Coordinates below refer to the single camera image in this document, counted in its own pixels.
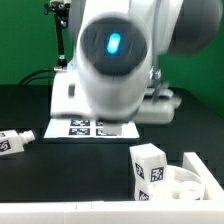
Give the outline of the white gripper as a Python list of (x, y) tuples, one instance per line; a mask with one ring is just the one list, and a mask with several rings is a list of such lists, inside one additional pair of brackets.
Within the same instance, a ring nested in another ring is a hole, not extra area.
[(136, 123), (167, 124), (170, 123), (181, 99), (169, 89), (164, 89), (157, 102), (151, 98), (153, 88), (148, 88), (140, 107), (126, 117), (105, 117), (93, 111), (87, 103), (87, 97), (81, 87), (76, 72), (58, 72), (55, 75), (51, 97), (50, 115), (52, 118), (89, 118), (109, 124)]

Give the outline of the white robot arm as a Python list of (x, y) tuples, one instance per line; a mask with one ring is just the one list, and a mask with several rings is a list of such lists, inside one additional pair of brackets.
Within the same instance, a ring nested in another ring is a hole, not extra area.
[(158, 57), (193, 55), (217, 35), (222, 0), (70, 0), (73, 57), (55, 75), (50, 114), (165, 124), (181, 99)]

